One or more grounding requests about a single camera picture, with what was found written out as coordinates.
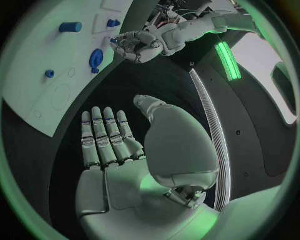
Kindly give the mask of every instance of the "green led strip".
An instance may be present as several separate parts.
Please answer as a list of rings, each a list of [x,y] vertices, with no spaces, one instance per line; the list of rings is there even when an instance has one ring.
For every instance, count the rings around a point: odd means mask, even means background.
[[[227,42],[220,42],[215,45],[215,49],[222,61],[228,80],[241,79],[242,75],[239,66]]]

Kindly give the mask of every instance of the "green light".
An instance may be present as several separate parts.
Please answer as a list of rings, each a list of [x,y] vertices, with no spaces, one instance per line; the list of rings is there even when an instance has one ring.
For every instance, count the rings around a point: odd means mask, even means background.
[[[233,55],[227,42],[220,42],[214,46],[224,66],[229,81],[241,79],[241,73],[235,56]]]

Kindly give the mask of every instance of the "dark floor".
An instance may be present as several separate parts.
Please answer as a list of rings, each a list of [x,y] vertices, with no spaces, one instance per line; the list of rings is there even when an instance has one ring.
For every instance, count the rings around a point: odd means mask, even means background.
[[[70,239],[84,239],[75,214],[75,193],[83,168],[81,114],[99,106],[125,111],[135,139],[144,145],[150,127],[134,106],[137,94],[150,95],[185,109],[209,133],[198,93],[189,74],[168,58],[157,58],[143,65],[122,63],[89,96],[70,124],[56,156],[50,183],[50,215],[53,226]],[[215,188],[208,192],[206,204],[214,205]]]

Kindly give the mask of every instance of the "robotic arm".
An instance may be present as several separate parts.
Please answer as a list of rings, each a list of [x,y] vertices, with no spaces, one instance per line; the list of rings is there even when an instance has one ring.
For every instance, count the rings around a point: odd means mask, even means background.
[[[121,34],[111,39],[110,45],[123,58],[142,64],[159,54],[171,56],[182,50],[186,42],[195,41],[207,33],[221,34],[227,30],[261,35],[250,15],[210,13],[194,20],[174,21],[159,28],[151,25],[142,31]]]

